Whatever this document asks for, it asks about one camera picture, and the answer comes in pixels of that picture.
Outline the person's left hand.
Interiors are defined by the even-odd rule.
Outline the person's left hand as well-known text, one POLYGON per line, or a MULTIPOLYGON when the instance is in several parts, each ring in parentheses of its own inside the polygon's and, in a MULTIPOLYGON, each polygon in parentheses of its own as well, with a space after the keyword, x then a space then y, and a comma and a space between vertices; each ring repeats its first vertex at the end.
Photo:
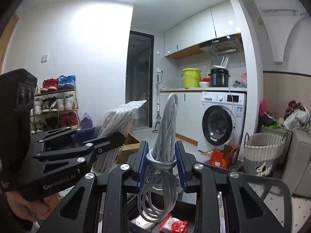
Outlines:
POLYGON ((29 221, 45 220, 58 206, 58 193, 45 197, 43 201, 27 201, 18 191, 6 192, 8 205, 17 217, 29 221))

